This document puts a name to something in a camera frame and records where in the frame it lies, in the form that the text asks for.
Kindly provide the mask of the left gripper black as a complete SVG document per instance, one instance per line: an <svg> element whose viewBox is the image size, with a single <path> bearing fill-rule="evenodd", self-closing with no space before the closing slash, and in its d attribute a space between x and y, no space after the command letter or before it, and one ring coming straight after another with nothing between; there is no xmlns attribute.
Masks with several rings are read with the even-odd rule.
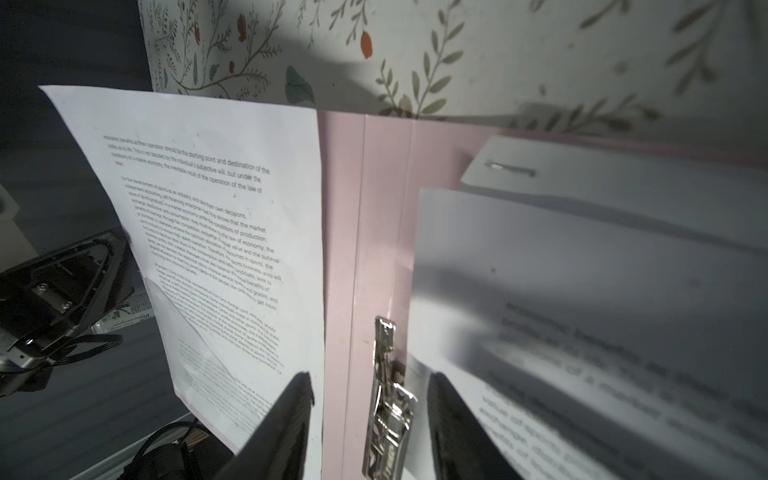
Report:
<svg viewBox="0 0 768 480"><path fill-rule="evenodd" d="M109 351L92 327L134 291L127 235L106 230L1 274L1 394L45 389L57 367Z"/></svg>

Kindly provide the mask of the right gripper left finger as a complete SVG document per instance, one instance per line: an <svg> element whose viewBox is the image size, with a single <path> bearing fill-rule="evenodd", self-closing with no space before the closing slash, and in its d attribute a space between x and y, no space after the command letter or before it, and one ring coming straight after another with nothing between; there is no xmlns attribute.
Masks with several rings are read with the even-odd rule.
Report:
<svg viewBox="0 0 768 480"><path fill-rule="evenodd" d="M302 479L313 406L310 374L297 373L245 446L215 479Z"/></svg>

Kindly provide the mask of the white paper sheet underneath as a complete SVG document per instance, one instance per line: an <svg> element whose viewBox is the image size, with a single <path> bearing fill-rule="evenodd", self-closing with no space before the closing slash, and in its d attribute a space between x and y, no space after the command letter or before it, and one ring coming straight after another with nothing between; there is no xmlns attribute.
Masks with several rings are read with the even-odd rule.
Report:
<svg viewBox="0 0 768 480"><path fill-rule="evenodd" d="M496 136L462 188L764 253L767 175L700 160Z"/></svg>

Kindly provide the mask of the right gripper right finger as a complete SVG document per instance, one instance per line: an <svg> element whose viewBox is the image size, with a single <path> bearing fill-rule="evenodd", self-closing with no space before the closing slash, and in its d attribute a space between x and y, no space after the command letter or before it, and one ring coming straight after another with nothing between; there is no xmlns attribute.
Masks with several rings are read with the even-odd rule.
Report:
<svg viewBox="0 0 768 480"><path fill-rule="evenodd" d="M443 373L429 377L427 411L437 479L522 479Z"/></svg>

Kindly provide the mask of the pink file folder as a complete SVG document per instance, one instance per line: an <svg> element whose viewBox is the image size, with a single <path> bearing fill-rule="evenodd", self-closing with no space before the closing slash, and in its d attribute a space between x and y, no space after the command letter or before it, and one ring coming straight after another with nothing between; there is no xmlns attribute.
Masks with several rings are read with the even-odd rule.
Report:
<svg viewBox="0 0 768 480"><path fill-rule="evenodd" d="M373 379L374 321L396 325L395 358L405 366L407 390L417 397L400 479L437 479L427 411L427 390L419 397L407 382L408 326L415 264L420 195L425 189L452 190L522 203L461 187L465 170L488 140L514 137L678 159L766 173L754 159L702 149L675 148L598 138L567 140L561 135L516 133L493 127L364 116L349 122L355 141L334 150L357 169L352 198L358 217L352 225L356 249L351 301L350 348L343 457L336 476L363 479L367 422Z"/></svg>

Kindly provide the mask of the printed white paper sheet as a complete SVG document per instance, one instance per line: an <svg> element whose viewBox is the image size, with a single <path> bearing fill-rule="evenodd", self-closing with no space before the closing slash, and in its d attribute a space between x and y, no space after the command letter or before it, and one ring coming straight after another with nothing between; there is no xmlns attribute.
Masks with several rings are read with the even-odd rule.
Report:
<svg viewBox="0 0 768 480"><path fill-rule="evenodd" d="M85 86L44 90L109 196L176 395L241 449L310 376L322 475L322 164L315 111Z"/></svg>

